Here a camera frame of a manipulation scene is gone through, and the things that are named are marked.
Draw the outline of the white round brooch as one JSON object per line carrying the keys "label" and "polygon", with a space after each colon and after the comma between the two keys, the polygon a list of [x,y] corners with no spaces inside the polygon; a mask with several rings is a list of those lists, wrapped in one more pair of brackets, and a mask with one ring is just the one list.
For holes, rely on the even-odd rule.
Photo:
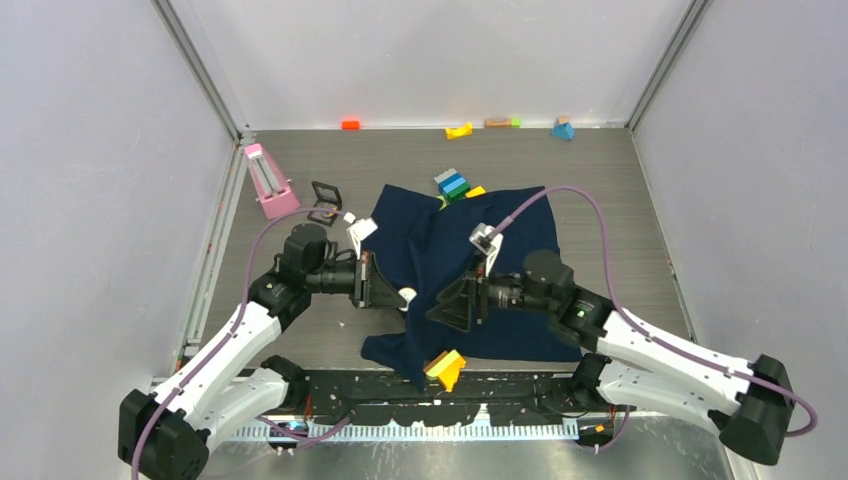
{"label": "white round brooch", "polygon": [[417,296],[417,291],[411,287],[402,287],[398,290],[398,294],[404,299],[405,306],[403,307],[403,310],[406,310]]}

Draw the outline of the black frame stand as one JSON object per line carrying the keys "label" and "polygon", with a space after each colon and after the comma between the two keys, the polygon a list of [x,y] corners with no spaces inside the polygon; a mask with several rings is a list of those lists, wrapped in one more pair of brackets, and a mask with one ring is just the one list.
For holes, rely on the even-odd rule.
{"label": "black frame stand", "polygon": [[312,181],[311,186],[316,196],[313,207],[318,208],[318,211],[309,212],[307,218],[314,223],[331,227],[338,218],[335,211],[343,207],[340,191],[337,186],[319,181]]}

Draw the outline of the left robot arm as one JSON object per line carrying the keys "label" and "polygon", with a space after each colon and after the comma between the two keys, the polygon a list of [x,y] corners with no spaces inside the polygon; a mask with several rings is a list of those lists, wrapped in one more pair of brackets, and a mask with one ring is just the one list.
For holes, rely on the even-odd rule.
{"label": "left robot arm", "polygon": [[336,257],[324,228],[295,226],[273,266],[253,280],[231,318],[179,371],[150,393],[131,391],[119,407],[118,457],[134,476],[196,479],[210,454],[259,415],[298,412],[309,395],[305,371],[278,355],[245,380],[236,376],[311,305],[342,294],[358,309],[407,306],[362,242],[371,218],[351,221],[352,249]]}

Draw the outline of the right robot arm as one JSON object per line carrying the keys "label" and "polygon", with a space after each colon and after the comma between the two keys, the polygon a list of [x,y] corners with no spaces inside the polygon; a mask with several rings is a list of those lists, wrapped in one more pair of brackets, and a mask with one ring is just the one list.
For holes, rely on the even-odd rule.
{"label": "right robot arm", "polygon": [[570,378],[580,408],[656,411],[708,431],[752,462],[777,464],[795,407],[780,361],[720,354],[617,309],[578,286],[550,250],[528,254],[518,273],[491,265],[480,259],[443,289],[427,319],[468,332],[495,310],[544,314],[559,340],[586,351]]}

